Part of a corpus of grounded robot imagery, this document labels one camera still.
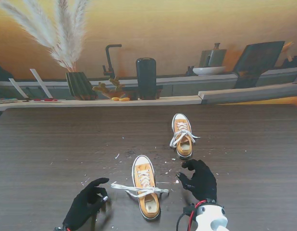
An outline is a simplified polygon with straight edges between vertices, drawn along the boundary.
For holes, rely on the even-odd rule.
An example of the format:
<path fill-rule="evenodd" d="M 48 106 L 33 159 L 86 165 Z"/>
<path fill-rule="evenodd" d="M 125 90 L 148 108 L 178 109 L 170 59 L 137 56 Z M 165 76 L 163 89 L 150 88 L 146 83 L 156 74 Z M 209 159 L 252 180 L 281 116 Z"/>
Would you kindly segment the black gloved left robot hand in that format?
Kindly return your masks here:
<path fill-rule="evenodd" d="M 73 200 L 65 219 L 62 222 L 65 231 L 75 231 L 81 228 L 86 221 L 99 210 L 108 200 L 105 184 L 109 178 L 98 178 L 90 182 Z"/>

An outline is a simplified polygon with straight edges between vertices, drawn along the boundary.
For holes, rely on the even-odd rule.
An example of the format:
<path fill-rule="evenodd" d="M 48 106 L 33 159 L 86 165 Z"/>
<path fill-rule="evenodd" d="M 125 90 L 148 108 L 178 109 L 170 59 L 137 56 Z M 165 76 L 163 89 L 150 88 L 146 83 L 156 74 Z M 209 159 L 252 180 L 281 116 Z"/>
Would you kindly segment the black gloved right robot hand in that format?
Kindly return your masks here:
<path fill-rule="evenodd" d="M 177 177 L 185 190 L 189 190 L 198 201 L 208 199 L 217 202 L 216 178 L 202 160 L 184 161 L 182 168 L 194 171 L 190 179 L 182 172 L 177 173 Z"/>

